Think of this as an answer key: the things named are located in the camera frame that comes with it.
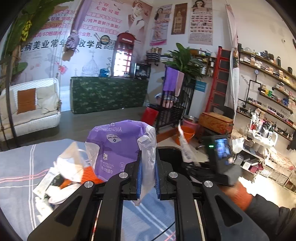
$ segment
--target black sleeve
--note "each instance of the black sleeve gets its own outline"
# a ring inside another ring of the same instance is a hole
[[[268,235],[269,240],[276,240],[282,231],[287,232],[287,227],[291,226],[291,221],[295,222],[295,210],[278,207],[274,203],[267,201],[260,195],[253,197],[253,200],[246,210],[246,214]]]

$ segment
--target phone screen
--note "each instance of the phone screen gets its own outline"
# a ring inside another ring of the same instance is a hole
[[[219,160],[230,155],[229,144],[226,138],[215,140],[215,144]]]

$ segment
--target orange bucket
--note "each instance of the orange bucket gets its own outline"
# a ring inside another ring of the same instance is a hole
[[[189,143],[191,138],[194,136],[195,131],[187,126],[181,126],[181,129],[184,132],[184,137],[185,137],[186,141]],[[175,137],[175,142],[178,145],[180,145],[179,136],[180,136],[180,133],[178,132],[177,136]]]

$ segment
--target green table cover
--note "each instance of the green table cover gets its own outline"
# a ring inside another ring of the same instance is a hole
[[[74,114],[143,106],[148,80],[115,77],[72,77]]]

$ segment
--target green leaves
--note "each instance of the green leaves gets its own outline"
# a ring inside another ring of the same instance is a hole
[[[31,0],[29,1],[24,9],[22,10],[23,13],[34,14],[39,7],[39,3],[41,0]]]
[[[25,70],[27,66],[28,66],[27,62],[21,62],[16,64],[16,66],[12,69],[12,75],[21,73],[22,71]]]
[[[190,49],[184,48],[182,44],[176,43],[178,50],[169,51],[165,54],[173,57],[174,61],[166,62],[166,65],[184,73],[184,79],[187,83],[192,79],[202,78],[200,67],[204,64],[199,59],[190,59]]]
[[[52,14],[55,6],[69,1],[73,0],[52,0],[43,2],[42,6],[38,8],[31,20],[33,25],[30,28],[28,38],[32,37],[35,33],[37,33],[42,28],[42,26],[48,21],[48,18]]]
[[[31,38],[37,33],[41,27],[48,21],[55,6],[73,0],[31,0],[22,11],[19,13],[17,19],[11,26],[8,38],[5,42],[5,51],[2,57],[5,58],[12,54],[15,48],[22,43],[21,34],[25,24],[31,20],[32,26],[29,29],[27,39]]]
[[[12,28],[10,30],[9,36],[7,38],[6,44],[7,44],[7,53],[11,53],[16,46],[20,44],[20,37],[22,35],[22,30],[26,24],[26,22],[29,20],[28,14],[23,14],[22,16],[18,17],[15,21],[15,23],[12,25]]]

